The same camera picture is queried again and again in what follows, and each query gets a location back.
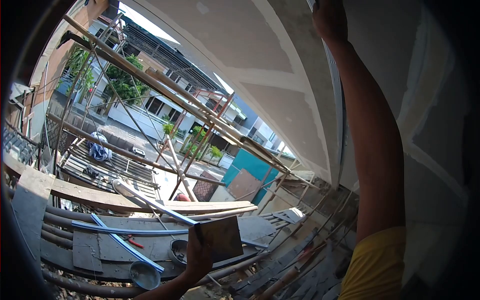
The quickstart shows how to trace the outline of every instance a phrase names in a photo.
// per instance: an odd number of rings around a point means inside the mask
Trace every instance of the red pliers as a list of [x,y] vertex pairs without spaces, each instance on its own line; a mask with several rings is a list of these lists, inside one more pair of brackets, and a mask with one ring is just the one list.
[[140,248],[142,248],[142,249],[144,248],[143,245],[140,245],[139,243],[137,243],[137,242],[135,242],[135,241],[133,240],[134,237],[132,237],[131,234],[129,234],[128,236],[122,235],[121,237],[122,237],[122,240],[126,240],[127,242],[129,242],[129,243],[132,244],[132,245],[135,245],[135,246],[140,247]]

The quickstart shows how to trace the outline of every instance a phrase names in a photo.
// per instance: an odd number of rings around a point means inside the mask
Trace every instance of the sky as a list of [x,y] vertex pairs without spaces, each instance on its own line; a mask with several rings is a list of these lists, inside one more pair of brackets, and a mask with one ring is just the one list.
[[130,19],[132,19],[135,23],[139,24],[143,27],[146,31],[150,32],[151,34],[164,38],[166,40],[172,41],[174,43],[180,44],[176,39],[172,38],[168,33],[160,29],[157,25],[153,24],[147,18],[139,14],[138,12],[134,11],[132,8],[126,6],[122,2],[119,3],[119,8],[123,11],[123,14]]

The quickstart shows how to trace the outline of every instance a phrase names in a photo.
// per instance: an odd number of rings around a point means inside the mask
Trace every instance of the cloth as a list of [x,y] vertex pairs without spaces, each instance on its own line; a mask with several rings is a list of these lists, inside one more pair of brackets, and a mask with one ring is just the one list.
[[405,242],[405,227],[393,227],[358,243],[338,300],[398,299],[405,267]]
[[177,194],[173,201],[185,201],[185,202],[192,202],[189,197],[185,196],[184,194]]
[[[102,134],[97,133],[96,131],[92,132],[91,136],[96,137],[97,139],[101,140],[102,142],[106,142],[107,138]],[[87,143],[88,147],[90,148],[90,156],[93,157],[97,161],[104,161],[108,158],[112,158],[112,150],[107,149],[105,147],[100,146],[99,144],[95,144],[92,142]]]
[[94,170],[92,167],[86,167],[83,171],[83,174],[90,176],[90,178],[95,179],[100,173]]

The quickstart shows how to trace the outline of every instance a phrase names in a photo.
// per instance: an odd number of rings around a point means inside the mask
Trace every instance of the worker arm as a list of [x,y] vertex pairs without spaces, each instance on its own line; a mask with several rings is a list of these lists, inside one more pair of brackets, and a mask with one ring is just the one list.
[[360,184],[357,243],[405,226],[403,148],[396,120],[368,69],[347,40],[341,0],[320,0],[313,24],[332,52],[342,80]]
[[197,239],[191,226],[188,230],[187,267],[183,273],[173,280],[147,291],[134,300],[178,300],[190,288],[200,281],[212,269],[211,249],[208,243],[203,245]]

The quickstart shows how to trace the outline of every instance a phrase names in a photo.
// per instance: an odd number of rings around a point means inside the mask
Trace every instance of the balcony railing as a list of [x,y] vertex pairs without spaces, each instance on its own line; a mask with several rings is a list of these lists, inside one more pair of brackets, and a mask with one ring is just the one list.
[[144,115],[145,117],[148,118],[148,116],[150,115],[150,117],[152,118],[153,121],[159,123],[160,125],[164,125],[164,124],[167,124],[166,121],[162,120],[160,117],[158,117],[157,115],[154,115],[153,113],[149,112],[149,111],[146,111],[144,109],[141,109],[140,107],[136,106],[136,105],[128,105],[127,106],[129,108],[131,108],[132,110]]

